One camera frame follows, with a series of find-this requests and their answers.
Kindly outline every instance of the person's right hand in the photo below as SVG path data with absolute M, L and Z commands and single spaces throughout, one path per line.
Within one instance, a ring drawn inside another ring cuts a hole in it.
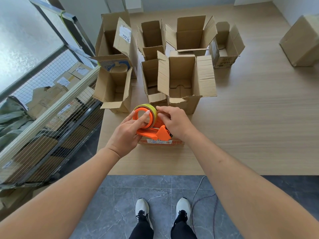
M 172 106 L 157 106 L 156 109 L 167 129 L 177 138 L 185 141 L 197 131 L 184 110 Z

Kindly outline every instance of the hand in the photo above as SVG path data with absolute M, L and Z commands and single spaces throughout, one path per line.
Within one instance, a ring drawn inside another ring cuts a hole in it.
M 111 149 L 116 152 L 119 159 L 127 155 L 132 151 L 141 140 L 141 135 L 135 135 L 137 129 L 145 126 L 146 121 L 150 111 L 145 112 L 138 120 L 131 120 L 135 111 L 132 111 L 122 123 L 115 128 L 113 135 L 106 144 L 106 148 Z
M 156 109 L 170 133 L 179 139 L 186 141 L 188 136 L 197 131 L 184 110 L 172 106 L 157 106 Z

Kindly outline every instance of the tiled floor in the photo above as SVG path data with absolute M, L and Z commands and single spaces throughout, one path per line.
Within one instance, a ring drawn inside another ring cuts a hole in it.
M 96 131 L 61 171 L 72 171 L 90 157 L 97 148 Z M 181 197 L 192 200 L 202 176 L 107 176 L 95 194 L 71 238 L 129 238 L 135 227 L 135 203 L 143 197 L 150 205 L 154 238 L 170 238 L 176 215 L 176 203 Z M 283 189 L 319 220 L 318 176 L 265 176 Z M 216 204 L 214 189 L 205 177 L 194 198 L 194 230 L 198 238 L 242 238 L 220 202 Z

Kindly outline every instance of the person's left hand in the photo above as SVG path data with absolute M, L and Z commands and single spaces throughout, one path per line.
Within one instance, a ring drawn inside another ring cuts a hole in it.
M 116 152 L 119 158 L 124 157 L 132 151 L 141 140 L 141 135 L 135 135 L 137 129 L 145 126 L 150 111 L 145 112 L 138 120 L 131 120 L 135 111 L 132 111 L 122 123 L 115 129 L 110 140 L 106 144 L 106 148 Z

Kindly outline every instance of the forearm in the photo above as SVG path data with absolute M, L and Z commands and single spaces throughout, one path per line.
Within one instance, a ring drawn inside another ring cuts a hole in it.
M 0 223 L 2 238 L 69 238 L 103 179 L 119 160 L 101 149 Z
M 245 238 L 317 238 L 319 223 L 282 190 L 196 131 L 186 140 Z

